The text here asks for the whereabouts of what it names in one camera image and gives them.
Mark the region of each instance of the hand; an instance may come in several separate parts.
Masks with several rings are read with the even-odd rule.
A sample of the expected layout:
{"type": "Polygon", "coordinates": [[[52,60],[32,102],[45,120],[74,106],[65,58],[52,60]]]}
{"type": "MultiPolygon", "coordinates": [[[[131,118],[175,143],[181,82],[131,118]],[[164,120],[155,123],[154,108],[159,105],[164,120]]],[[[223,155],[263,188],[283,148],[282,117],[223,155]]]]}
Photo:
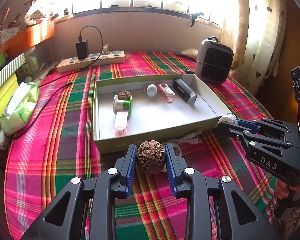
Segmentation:
{"type": "Polygon", "coordinates": [[[275,182],[274,195],[279,199],[286,198],[289,195],[289,188],[291,190],[300,192],[300,185],[298,187],[292,187],[292,186],[288,187],[286,183],[277,179],[277,181],[275,182]]]}

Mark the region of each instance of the heart-patterned curtain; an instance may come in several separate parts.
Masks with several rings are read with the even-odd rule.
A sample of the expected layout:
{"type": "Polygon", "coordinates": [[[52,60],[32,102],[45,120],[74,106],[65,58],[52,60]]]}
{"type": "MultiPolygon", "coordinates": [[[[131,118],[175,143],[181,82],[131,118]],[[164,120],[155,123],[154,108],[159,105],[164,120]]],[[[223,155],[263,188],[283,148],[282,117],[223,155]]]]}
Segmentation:
{"type": "Polygon", "coordinates": [[[221,42],[234,51],[230,75],[255,95],[276,77],[286,23],[285,0],[231,0],[221,42]]]}

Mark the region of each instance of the plaid tablecloth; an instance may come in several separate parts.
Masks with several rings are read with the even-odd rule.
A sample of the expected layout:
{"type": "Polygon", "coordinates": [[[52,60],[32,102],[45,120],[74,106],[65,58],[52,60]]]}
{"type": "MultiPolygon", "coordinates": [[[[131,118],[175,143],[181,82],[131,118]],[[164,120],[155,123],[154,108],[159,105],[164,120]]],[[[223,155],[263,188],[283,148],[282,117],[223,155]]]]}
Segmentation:
{"type": "MultiPolygon", "coordinates": [[[[124,155],[123,152],[100,155],[93,142],[95,81],[184,73],[186,69],[193,70],[194,65],[193,60],[173,53],[128,52],[124,64],[90,67],[43,87],[30,122],[57,88],[67,81],[74,81],[56,94],[28,133],[11,145],[5,174],[4,204],[13,238],[21,238],[72,177],[90,179],[98,176],[124,155]]],[[[48,76],[46,82],[58,76],[61,74],[55,72],[48,76]]],[[[270,117],[263,106],[231,77],[221,85],[209,86],[239,118],[270,117]]],[[[180,145],[188,166],[209,177],[229,175],[274,224],[275,179],[247,161],[238,141],[221,135],[217,129],[203,132],[201,137],[200,144],[180,145]]],[[[183,239],[186,200],[172,196],[165,173],[146,176],[137,168],[132,194],[126,200],[116,200],[115,216],[118,240],[183,239]]],[[[216,239],[214,215],[211,220],[216,239]]]]}

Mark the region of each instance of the silver screw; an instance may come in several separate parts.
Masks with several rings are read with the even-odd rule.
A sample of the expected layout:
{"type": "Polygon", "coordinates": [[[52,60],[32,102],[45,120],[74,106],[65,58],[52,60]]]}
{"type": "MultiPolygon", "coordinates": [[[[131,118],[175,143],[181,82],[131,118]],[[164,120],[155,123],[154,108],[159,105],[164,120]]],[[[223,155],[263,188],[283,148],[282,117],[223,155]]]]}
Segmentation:
{"type": "Polygon", "coordinates": [[[109,174],[116,174],[118,172],[118,170],[116,169],[116,168],[110,168],[109,170],[108,170],[108,173],[109,174]]]}
{"type": "Polygon", "coordinates": [[[80,181],[81,181],[81,179],[79,177],[74,177],[71,179],[72,184],[78,184],[80,181]]]}
{"type": "Polygon", "coordinates": [[[187,173],[187,174],[194,174],[194,169],[190,168],[190,167],[185,168],[185,173],[187,173]]]}
{"type": "Polygon", "coordinates": [[[222,181],[225,183],[229,183],[231,181],[231,178],[229,176],[223,176],[222,181]]]}

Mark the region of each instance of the green tissue package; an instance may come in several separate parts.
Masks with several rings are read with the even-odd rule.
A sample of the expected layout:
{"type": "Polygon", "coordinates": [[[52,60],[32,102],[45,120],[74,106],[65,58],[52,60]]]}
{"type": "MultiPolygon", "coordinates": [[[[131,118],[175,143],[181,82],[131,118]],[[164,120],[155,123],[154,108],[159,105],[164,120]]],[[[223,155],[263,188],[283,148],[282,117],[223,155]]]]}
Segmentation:
{"type": "Polygon", "coordinates": [[[1,128],[7,136],[26,126],[39,96],[37,84],[32,82],[20,84],[0,118],[1,128]]]}

